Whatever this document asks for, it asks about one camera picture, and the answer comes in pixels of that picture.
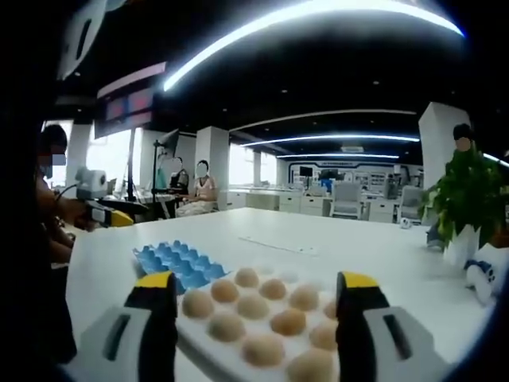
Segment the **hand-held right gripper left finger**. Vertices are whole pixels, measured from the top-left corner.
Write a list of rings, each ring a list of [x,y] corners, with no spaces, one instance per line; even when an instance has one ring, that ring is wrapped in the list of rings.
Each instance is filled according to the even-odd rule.
[[[171,271],[139,279],[83,333],[78,381],[174,381],[177,284]]]

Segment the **person's left hand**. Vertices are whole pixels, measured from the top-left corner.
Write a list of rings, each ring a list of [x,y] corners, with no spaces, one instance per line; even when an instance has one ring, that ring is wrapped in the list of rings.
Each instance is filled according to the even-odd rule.
[[[84,201],[62,197],[56,206],[59,217],[66,223],[87,232],[96,229],[97,223],[88,217],[87,205]]]

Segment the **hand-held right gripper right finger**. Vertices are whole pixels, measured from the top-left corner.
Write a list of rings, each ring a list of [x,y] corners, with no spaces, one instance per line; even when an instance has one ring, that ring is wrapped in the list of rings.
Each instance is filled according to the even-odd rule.
[[[441,381],[449,365],[433,335],[405,309],[391,306],[371,277],[336,277],[340,381]]]

